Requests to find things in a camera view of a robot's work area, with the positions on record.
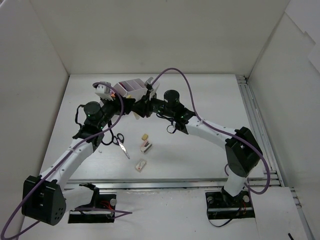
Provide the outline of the tan eraser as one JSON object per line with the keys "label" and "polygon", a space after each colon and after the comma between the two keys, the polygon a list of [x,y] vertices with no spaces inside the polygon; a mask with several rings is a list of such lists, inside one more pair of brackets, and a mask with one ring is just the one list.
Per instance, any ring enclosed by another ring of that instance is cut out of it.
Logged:
{"label": "tan eraser", "polygon": [[141,139],[142,139],[142,140],[147,140],[148,137],[149,137],[149,136],[148,136],[147,134],[144,134]]}

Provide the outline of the black handled scissors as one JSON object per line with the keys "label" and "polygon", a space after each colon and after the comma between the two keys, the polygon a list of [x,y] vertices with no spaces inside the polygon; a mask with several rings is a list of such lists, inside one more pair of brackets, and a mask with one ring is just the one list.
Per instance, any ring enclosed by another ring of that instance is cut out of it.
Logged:
{"label": "black handled scissors", "polygon": [[115,135],[113,135],[112,137],[112,143],[119,146],[121,148],[121,150],[123,151],[123,153],[125,154],[125,156],[130,159],[130,155],[126,149],[126,147],[124,146],[124,141],[125,141],[125,137],[122,133],[117,133]]}

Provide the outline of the pink white stapler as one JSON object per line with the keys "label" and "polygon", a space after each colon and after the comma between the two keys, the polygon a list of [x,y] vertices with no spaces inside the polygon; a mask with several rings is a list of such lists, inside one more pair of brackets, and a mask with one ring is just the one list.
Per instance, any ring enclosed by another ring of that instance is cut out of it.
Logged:
{"label": "pink white stapler", "polygon": [[140,146],[140,151],[145,154],[149,151],[149,149],[153,146],[148,140],[145,140],[142,145]]}

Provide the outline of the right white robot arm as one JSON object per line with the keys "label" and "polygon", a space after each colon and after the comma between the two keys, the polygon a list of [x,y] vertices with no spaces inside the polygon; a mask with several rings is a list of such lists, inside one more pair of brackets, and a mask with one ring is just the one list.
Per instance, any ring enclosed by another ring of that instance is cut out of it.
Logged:
{"label": "right white robot arm", "polygon": [[168,90],[164,99],[149,90],[135,96],[132,111],[147,118],[157,114],[170,121],[175,130],[197,136],[225,150],[229,167],[228,179],[221,191],[221,200],[227,206],[239,201],[247,177],[262,157],[262,151],[250,129],[225,128],[200,119],[195,111],[189,110],[180,102],[176,90]]}

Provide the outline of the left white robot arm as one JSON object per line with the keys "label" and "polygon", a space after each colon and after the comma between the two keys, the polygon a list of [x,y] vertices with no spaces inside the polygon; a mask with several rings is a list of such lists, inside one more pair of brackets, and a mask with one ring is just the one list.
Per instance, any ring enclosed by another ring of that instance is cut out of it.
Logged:
{"label": "left white robot arm", "polygon": [[38,222],[57,225],[69,211],[97,211],[100,190],[91,183],[65,190],[70,177],[102,143],[104,129],[111,131],[111,119],[129,114],[134,99],[114,97],[112,100],[82,104],[86,119],[65,153],[39,176],[29,176],[23,183],[21,213]]}

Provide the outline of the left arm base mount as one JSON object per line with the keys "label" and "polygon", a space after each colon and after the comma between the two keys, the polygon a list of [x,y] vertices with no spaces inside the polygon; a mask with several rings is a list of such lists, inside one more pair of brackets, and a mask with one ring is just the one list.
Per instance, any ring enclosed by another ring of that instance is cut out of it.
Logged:
{"label": "left arm base mount", "polygon": [[117,204],[116,194],[100,194],[95,200],[78,208],[87,210],[72,210],[68,215],[69,224],[109,224],[115,222],[115,213],[107,210],[115,210]]}

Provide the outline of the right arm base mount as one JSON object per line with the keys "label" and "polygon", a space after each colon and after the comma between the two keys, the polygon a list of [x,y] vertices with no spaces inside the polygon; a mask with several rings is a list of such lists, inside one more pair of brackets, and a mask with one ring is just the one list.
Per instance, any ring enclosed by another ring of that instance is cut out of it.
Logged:
{"label": "right arm base mount", "polygon": [[232,201],[226,200],[220,191],[206,192],[206,215],[209,220],[229,220],[255,218],[249,192],[243,190]]}

